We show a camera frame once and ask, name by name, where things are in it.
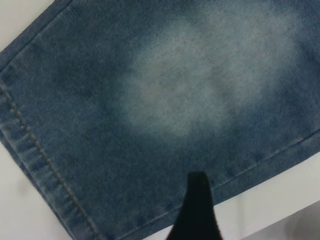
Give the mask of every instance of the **faded denim patch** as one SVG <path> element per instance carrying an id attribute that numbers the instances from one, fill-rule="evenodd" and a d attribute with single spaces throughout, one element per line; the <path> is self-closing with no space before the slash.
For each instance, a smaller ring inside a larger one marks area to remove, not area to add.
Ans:
<path id="1" fill-rule="evenodd" d="M 320 149 L 320 3 L 56 0 L 0 54 L 0 139 L 73 239 L 172 225 Z"/>

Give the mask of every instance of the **denim fabric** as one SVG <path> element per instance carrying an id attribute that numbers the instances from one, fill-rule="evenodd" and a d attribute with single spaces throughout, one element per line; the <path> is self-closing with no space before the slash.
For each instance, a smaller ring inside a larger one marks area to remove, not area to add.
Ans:
<path id="1" fill-rule="evenodd" d="M 57 0 L 0 54 L 0 138 L 77 240 L 174 223 L 320 151 L 320 1 Z"/>

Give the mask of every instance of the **white background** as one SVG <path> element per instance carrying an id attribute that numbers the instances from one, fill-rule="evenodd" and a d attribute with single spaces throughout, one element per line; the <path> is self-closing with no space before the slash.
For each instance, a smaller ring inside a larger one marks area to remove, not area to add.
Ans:
<path id="1" fill-rule="evenodd" d="M 53 0 L 0 0 L 0 51 Z M 215 206 L 226 240 L 239 240 L 320 200 L 320 154 Z M 148 240 L 163 240 L 166 228 Z M 55 215 L 0 145 L 0 239 L 70 240 Z"/>

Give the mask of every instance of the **bleached spot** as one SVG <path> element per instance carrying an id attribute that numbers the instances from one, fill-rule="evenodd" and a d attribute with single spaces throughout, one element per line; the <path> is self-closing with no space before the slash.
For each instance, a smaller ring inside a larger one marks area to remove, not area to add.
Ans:
<path id="1" fill-rule="evenodd" d="M 224 0 L 173 20 L 130 66 L 122 96 L 128 124 L 185 138 L 231 123 L 297 61 L 299 18 L 279 8 Z"/>

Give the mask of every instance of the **black object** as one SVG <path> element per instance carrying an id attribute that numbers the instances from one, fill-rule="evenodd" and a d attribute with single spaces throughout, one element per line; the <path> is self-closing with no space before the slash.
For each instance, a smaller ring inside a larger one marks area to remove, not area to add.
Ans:
<path id="1" fill-rule="evenodd" d="M 183 205 L 166 240 L 222 240 L 204 172 L 188 174 Z"/>

